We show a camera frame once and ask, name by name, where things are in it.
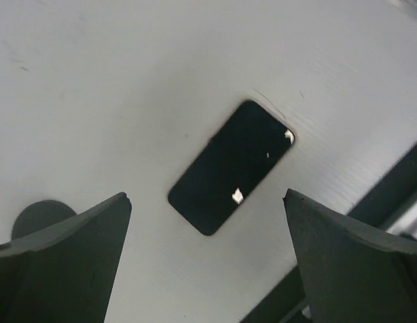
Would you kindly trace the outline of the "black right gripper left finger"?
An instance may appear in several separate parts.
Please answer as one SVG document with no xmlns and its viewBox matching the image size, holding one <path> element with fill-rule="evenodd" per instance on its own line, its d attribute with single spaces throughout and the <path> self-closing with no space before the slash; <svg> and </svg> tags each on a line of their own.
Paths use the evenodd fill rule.
<svg viewBox="0 0 417 323">
<path fill-rule="evenodd" d="M 132 205 L 119 192 L 0 244 L 0 322 L 103 322 Z"/>
</svg>

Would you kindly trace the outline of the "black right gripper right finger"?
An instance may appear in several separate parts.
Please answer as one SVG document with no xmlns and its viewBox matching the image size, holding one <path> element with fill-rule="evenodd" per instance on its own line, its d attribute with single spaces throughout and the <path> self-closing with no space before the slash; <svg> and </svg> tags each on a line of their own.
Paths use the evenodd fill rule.
<svg viewBox="0 0 417 323">
<path fill-rule="evenodd" d="M 295 190 L 283 201 L 313 322 L 417 322 L 417 241 Z"/>
</svg>

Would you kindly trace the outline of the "cream case smartphone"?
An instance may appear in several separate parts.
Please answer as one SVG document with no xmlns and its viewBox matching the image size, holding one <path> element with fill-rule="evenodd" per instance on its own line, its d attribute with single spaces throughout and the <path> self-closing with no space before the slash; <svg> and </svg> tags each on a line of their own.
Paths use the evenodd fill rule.
<svg viewBox="0 0 417 323">
<path fill-rule="evenodd" d="M 293 146 L 294 133 L 259 103 L 243 101 L 167 195 L 202 235 L 213 235 Z"/>
</svg>

